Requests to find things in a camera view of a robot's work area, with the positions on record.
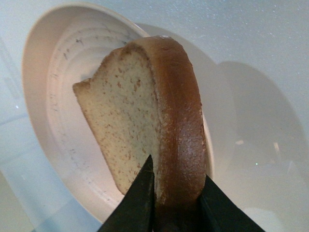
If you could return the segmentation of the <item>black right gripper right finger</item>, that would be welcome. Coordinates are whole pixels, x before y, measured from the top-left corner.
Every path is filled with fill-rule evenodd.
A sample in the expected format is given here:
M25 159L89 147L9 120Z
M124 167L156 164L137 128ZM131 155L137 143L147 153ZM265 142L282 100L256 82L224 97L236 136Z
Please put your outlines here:
M198 198L201 232L262 232L207 176Z

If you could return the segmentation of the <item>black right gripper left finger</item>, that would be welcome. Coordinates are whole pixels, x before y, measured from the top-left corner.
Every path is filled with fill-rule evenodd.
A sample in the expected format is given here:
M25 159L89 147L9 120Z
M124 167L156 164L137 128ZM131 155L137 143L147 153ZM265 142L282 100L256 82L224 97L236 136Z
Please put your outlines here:
M148 156L128 192L99 232L151 232L154 216L153 159Z

